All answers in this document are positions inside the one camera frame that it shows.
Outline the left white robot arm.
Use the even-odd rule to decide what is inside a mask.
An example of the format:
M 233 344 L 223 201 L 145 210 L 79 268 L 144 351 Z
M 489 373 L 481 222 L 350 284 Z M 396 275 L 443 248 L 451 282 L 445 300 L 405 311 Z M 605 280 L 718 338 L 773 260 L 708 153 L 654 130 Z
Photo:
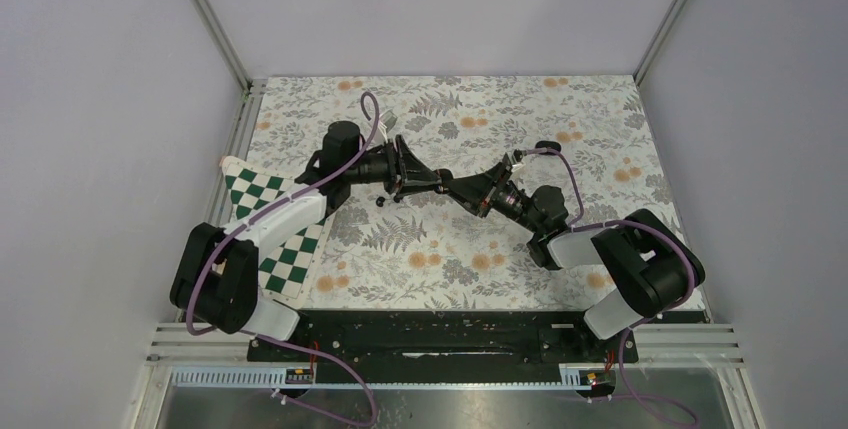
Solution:
M 329 125 L 322 141 L 295 180 L 274 201 L 224 227 L 201 223 L 189 234 L 169 300 L 227 334 L 271 337 L 288 360 L 309 350 L 310 334 L 299 313 L 259 287 L 259 266 L 293 236 L 338 210 L 354 184 L 380 183 L 401 198 L 435 191 L 443 173 L 427 168 L 400 138 L 370 148 L 357 124 Z

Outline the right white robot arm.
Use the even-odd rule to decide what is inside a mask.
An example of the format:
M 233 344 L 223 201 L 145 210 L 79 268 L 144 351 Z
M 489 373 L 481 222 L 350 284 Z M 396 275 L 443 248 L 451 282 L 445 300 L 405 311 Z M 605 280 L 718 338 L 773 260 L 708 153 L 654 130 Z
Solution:
M 587 309 L 573 335 L 575 351 L 597 361 L 613 337 L 686 302 L 703 283 L 705 270 L 692 251 L 647 209 L 622 220 L 579 226 L 568 219 L 561 188 L 542 185 L 527 194 L 512 182 L 504 159 L 472 176 L 438 170 L 439 190 L 468 212 L 484 218 L 496 211 L 529 230 L 534 263 L 557 271 L 601 265 L 614 289 Z

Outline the small black oval object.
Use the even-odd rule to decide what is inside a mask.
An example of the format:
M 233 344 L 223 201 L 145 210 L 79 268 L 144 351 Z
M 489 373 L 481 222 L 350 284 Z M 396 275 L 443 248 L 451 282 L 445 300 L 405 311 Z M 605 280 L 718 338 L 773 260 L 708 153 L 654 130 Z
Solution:
M 562 149 L 561 144 L 556 141 L 539 141 L 535 144 L 534 150 L 539 154 L 558 153 Z

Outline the floral patterned table mat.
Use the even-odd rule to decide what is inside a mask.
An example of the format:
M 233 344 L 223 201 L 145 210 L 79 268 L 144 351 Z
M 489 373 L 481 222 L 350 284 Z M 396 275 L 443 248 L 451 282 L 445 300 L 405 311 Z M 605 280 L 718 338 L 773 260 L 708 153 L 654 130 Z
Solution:
M 515 174 L 519 187 L 561 188 L 578 225 L 646 208 L 680 228 L 629 76 L 271 78 L 246 162 L 293 180 L 330 123 L 369 130 L 359 106 L 367 91 L 382 114 L 397 115 L 391 133 L 430 168 L 473 175 L 507 152 L 556 141 L 557 155 L 533 156 Z M 357 185 L 327 223 L 302 308 L 583 310 L 613 286 L 600 266 L 536 266 L 527 230 L 498 213 L 475 217 L 431 192 L 396 203 L 379 184 Z

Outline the green white checkered mat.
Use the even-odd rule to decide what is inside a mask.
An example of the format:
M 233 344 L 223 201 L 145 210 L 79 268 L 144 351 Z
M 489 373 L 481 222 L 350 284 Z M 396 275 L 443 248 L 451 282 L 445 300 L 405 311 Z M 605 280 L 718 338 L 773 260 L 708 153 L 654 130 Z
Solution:
M 234 156 L 220 163 L 231 215 L 228 224 L 250 215 L 296 187 L 278 171 L 265 170 Z M 259 264 L 259 285 L 265 294 L 299 307 L 317 273 L 311 268 L 322 254 L 328 223 L 310 225 L 271 251 Z

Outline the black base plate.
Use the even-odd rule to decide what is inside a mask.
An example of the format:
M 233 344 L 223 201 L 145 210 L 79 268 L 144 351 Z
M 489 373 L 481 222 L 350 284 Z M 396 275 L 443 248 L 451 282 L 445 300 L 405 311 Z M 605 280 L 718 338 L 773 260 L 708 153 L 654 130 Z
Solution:
M 305 310 L 290 341 L 368 384 L 555 383 L 563 364 L 638 360 L 633 336 L 594 340 L 577 311 Z

